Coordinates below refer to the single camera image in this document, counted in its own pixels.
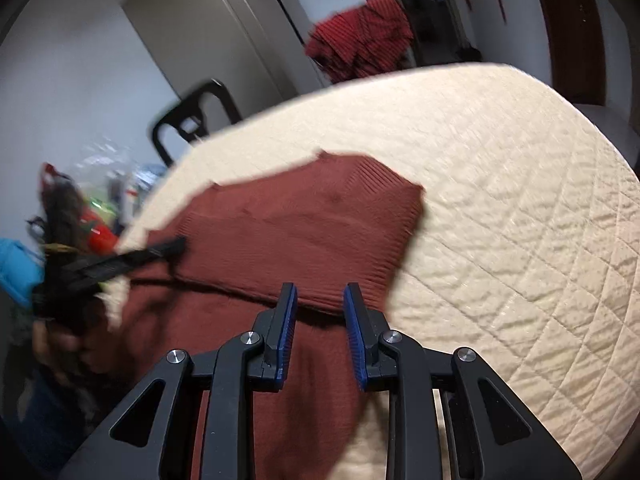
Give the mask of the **left hand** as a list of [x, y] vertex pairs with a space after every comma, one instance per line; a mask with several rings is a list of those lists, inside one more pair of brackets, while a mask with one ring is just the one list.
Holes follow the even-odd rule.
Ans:
[[62, 377], [108, 372], [113, 364], [113, 342], [105, 320], [80, 335], [43, 320], [32, 324], [32, 350], [36, 359]]

